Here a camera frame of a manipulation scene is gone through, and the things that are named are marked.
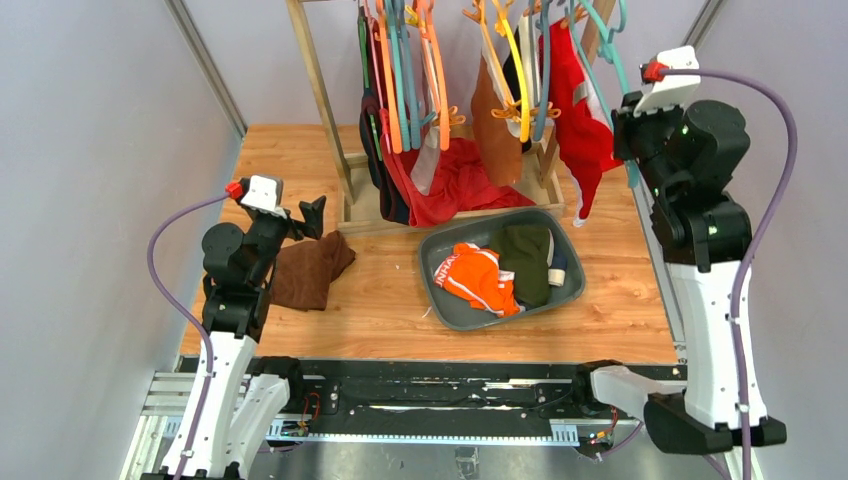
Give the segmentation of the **red underwear white trim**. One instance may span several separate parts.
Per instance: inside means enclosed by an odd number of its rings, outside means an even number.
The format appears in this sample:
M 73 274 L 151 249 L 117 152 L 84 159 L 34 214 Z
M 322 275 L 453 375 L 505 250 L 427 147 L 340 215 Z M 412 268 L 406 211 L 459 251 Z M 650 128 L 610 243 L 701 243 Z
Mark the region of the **red underwear white trim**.
M 548 98 L 560 111 L 554 119 L 559 159 L 577 192 L 573 220 L 583 226 L 590 216 L 604 174 L 623 165 L 613 154 L 613 134 L 596 89 L 587 79 L 572 38 L 569 19 L 549 27 L 550 75 Z

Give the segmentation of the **teal plastic clip hanger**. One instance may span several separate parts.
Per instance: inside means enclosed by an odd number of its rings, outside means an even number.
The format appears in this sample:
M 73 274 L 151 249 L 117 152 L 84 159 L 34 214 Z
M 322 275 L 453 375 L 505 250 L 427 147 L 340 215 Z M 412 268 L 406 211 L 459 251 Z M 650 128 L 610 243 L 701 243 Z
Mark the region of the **teal plastic clip hanger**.
M 579 0 L 574 1 L 571 0 L 568 2 L 568 14 L 570 20 L 575 20 L 577 15 L 577 7 L 582 7 L 583 10 L 587 13 L 589 17 L 589 26 L 595 26 L 598 29 L 598 32 L 595 34 L 591 34 L 590 38 L 597 38 L 600 40 L 599 45 L 599 53 L 600 57 L 607 63 L 614 67 L 617 80 L 619 83 L 619 87 L 622 93 L 630 92 L 630 83 L 627 79 L 623 62 L 620 58 L 618 49 L 614 44 L 614 37 L 616 34 L 622 33 L 627 25 L 628 20 L 628 8 L 626 1 L 614 1 L 614 4 L 618 6 L 619 11 L 619 22 L 614 27 L 609 27 L 607 25 L 607 21 L 603 20 L 598 7 L 594 7 L 589 4 L 588 1 Z M 608 125 L 612 126 L 612 112 L 610 107 L 608 106 L 604 94 L 602 93 L 597 79 L 594 75 L 591 62 L 588 59 L 587 48 L 578 46 L 577 47 L 578 57 L 581 61 L 581 65 L 586 70 L 588 74 L 588 79 L 590 81 L 590 85 L 594 88 L 596 93 L 596 97 L 600 103 L 600 106 L 607 117 Z

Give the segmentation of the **blue-grey plastic clip hanger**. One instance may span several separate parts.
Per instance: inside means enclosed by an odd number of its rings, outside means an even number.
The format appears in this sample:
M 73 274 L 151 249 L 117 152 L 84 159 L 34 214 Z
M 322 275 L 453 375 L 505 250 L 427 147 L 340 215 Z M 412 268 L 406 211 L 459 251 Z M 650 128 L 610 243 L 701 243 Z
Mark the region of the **blue-grey plastic clip hanger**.
M 535 114 L 535 124 L 532 140 L 540 142 L 544 136 L 544 130 L 549 118 L 553 119 L 559 115 L 550 101 L 550 85 L 551 85 L 551 34 L 550 34 L 550 6 L 552 0 L 535 1 L 530 12 L 538 12 L 540 15 L 537 22 L 537 28 L 540 32 L 541 50 L 540 50 L 540 80 L 541 90 Z

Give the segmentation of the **black underwear cream waistband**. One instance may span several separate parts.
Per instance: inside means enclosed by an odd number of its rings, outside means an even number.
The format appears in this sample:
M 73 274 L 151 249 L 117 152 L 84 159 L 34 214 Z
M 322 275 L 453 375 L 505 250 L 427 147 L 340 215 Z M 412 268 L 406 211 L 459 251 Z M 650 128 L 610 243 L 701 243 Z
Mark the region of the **black underwear cream waistband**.
M 519 49 L 521 73 L 525 79 L 527 89 L 526 95 L 520 92 L 519 76 L 516 69 L 517 63 L 512 53 L 504 61 L 502 72 L 513 99 L 524 100 L 528 98 L 528 105 L 531 107 L 529 138 L 521 145 L 522 152 L 527 153 L 531 149 L 533 135 L 535 133 L 535 118 L 539 104 L 539 94 L 541 93 L 537 38 L 530 14 L 522 14 L 518 18 L 513 37 Z

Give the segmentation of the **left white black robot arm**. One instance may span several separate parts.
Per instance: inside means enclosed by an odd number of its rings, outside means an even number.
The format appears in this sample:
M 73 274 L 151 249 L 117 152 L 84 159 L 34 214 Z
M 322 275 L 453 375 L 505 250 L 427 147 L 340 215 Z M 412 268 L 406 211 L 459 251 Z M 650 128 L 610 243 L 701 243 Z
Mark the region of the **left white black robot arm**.
M 152 234 L 146 252 L 151 279 L 201 337 L 201 357 L 180 428 L 155 479 L 245 479 L 275 415 L 293 402 L 302 376 L 299 362 L 274 360 L 268 370 L 248 369 L 268 316 L 276 260 L 285 239 L 319 239 L 326 199 L 287 210 L 251 210 L 251 224 L 210 227 L 201 241 L 205 303 L 194 316 L 164 286 L 154 252 L 164 231 L 180 218 L 222 203 L 220 194 L 170 215 Z

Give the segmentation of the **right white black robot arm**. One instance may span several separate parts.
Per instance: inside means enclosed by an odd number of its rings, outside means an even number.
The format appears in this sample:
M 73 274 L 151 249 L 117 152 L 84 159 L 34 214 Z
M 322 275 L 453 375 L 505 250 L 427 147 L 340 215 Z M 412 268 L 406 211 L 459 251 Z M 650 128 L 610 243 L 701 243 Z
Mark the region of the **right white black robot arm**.
M 783 444 L 786 426 L 767 412 L 751 362 L 745 291 L 734 289 L 753 237 L 726 190 L 750 148 L 745 118 L 716 100 L 645 112 L 645 99 L 628 93 L 613 111 L 614 150 L 637 163 L 653 200 L 651 228 L 686 334 L 687 382 L 674 388 L 617 361 L 589 362 L 575 376 L 575 403 L 631 415 L 670 454 Z

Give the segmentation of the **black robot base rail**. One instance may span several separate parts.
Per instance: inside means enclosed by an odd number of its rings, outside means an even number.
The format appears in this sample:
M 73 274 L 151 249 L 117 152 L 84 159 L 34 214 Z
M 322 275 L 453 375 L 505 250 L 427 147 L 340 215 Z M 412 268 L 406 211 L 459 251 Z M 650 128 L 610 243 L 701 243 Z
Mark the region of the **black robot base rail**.
M 250 371 L 274 360 L 251 360 Z M 143 407 L 166 419 L 174 441 L 200 358 L 183 358 L 158 373 Z M 293 402 L 272 420 L 263 442 L 564 446 L 597 457 L 644 438 L 629 414 L 597 413 L 575 403 L 574 363 L 478 363 L 298 360 Z

